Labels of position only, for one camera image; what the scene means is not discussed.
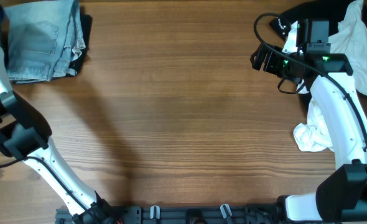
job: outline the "wood grain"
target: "wood grain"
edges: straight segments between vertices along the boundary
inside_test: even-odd
[[[14,88],[113,205],[241,205],[310,192],[334,171],[334,155],[298,150],[299,97],[249,63],[255,18],[301,2],[84,3],[93,30],[81,74]],[[282,45],[267,21],[262,36]],[[24,164],[0,169],[0,223],[53,223],[62,206]]]

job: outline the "wooden tabletop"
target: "wooden tabletop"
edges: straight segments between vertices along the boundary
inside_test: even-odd
[[[82,72],[14,88],[112,205],[243,205],[311,192],[334,171],[334,154],[299,151],[299,97],[249,62],[255,18],[301,2],[83,3],[93,28]],[[282,46],[269,21],[261,35]],[[0,223],[53,223],[61,207],[34,170],[0,169]]]

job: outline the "denim fabric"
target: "denim fabric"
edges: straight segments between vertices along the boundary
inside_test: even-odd
[[[85,48],[78,0],[32,2],[5,12],[11,80],[30,83],[76,75],[69,64]]]

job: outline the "crumpled cloth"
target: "crumpled cloth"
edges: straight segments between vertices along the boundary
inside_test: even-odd
[[[338,23],[339,32],[328,40],[332,54],[344,53],[348,57],[356,90],[367,95],[367,28],[361,20],[362,7],[363,0],[349,4],[344,20]],[[307,124],[294,128],[294,139],[301,151],[317,152],[326,148],[334,151],[322,112],[314,99],[309,104]]]

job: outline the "blue denim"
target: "blue denim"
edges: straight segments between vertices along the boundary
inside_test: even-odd
[[[11,80],[30,83],[77,74],[69,64],[85,48],[78,0],[32,2],[5,12]]]

